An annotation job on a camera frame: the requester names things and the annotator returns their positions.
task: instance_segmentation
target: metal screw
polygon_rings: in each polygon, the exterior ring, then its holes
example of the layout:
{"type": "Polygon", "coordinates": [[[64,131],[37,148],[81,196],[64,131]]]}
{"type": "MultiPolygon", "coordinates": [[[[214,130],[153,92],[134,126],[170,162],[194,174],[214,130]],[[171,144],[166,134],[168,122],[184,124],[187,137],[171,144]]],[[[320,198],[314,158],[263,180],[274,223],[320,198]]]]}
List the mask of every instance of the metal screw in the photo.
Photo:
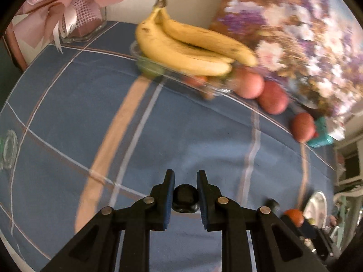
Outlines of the metal screw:
{"type": "Polygon", "coordinates": [[[218,199],[217,199],[217,201],[218,201],[218,203],[220,203],[220,204],[226,204],[226,203],[228,203],[228,198],[227,198],[227,197],[222,196],[222,197],[218,198],[218,199]]]}
{"type": "Polygon", "coordinates": [[[101,214],[103,214],[103,215],[109,215],[110,213],[112,213],[112,207],[104,207],[101,210],[101,214]]]}
{"type": "Polygon", "coordinates": [[[269,213],[271,213],[271,209],[269,207],[263,206],[260,207],[260,212],[262,212],[265,215],[268,215],[269,213]]]}
{"type": "Polygon", "coordinates": [[[147,204],[149,204],[149,203],[153,203],[155,201],[155,199],[154,199],[154,197],[152,197],[152,196],[146,196],[145,198],[144,198],[144,203],[147,203],[147,204]]]}

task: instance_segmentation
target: bunch of bananas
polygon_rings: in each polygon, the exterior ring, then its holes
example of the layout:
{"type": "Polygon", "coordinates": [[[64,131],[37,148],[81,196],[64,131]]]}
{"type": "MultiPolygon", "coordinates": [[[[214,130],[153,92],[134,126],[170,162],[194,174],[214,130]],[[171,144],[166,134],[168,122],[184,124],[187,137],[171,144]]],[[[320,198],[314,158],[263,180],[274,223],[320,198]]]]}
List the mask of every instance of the bunch of bananas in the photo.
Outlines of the bunch of bananas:
{"type": "Polygon", "coordinates": [[[166,0],[157,0],[150,16],[136,28],[141,51],[155,62],[194,76],[224,76],[239,61],[255,66],[255,54],[228,36],[179,23],[166,11],[166,0]]]}

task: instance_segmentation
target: plaid tablecloth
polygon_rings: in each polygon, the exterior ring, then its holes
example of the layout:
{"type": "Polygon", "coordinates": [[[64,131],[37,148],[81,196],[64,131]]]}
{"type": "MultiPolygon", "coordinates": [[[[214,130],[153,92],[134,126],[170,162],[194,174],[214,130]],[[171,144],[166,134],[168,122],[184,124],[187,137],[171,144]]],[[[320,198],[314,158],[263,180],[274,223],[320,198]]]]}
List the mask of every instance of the plaid tablecloth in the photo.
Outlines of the plaid tablecloth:
{"type": "MultiPolygon", "coordinates": [[[[252,209],[282,210],[321,190],[332,207],[331,147],[313,150],[288,130],[293,112],[270,116],[234,95],[212,101],[172,81],[143,77],[129,53],[135,25],[109,22],[88,42],[48,45],[23,74],[0,115],[18,155],[0,174],[0,229],[39,271],[95,212],[130,206],[161,183],[196,185],[206,170],[223,195],[252,209]]],[[[213,271],[220,232],[200,215],[173,212],[151,233],[150,271],[213,271]]]]}

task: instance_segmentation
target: fruit tray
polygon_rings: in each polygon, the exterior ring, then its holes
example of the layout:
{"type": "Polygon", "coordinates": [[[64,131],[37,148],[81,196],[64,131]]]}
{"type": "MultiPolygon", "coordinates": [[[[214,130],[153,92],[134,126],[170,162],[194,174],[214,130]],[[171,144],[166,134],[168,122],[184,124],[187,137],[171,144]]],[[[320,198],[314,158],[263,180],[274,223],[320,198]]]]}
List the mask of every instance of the fruit tray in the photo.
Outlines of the fruit tray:
{"type": "Polygon", "coordinates": [[[206,99],[210,99],[221,94],[228,94],[233,91],[235,81],[230,74],[225,77],[211,76],[208,77],[208,81],[201,81],[192,75],[173,70],[165,65],[148,59],[143,55],[136,41],[130,45],[130,52],[131,55],[136,58],[136,65],[140,71],[143,72],[144,76],[149,79],[156,80],[161,76],[172,79],[185,86],[200,91],[202,96],[206,99]]]}

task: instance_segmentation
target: pink wrapping paper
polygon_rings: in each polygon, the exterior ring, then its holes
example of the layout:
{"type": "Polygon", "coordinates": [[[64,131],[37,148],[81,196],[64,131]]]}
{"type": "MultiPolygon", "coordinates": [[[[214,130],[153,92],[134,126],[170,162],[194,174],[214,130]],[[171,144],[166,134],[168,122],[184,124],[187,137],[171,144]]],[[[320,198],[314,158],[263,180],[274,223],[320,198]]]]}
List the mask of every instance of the pink wrapping paper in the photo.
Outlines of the pink wrapping paper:
{"type": "MultiPolygon", "coordinates": [[[[26,1],[19,14],[29,14],[14,28],[18,39],[35,48],[40,41],[47,42],[53,36],[53,29],[61,23],[62,16],[72,0],[45,0],[34,5],[26,1]]],[[[122,2],[123,0],[94,0],[99,7],[122,2]]]]}

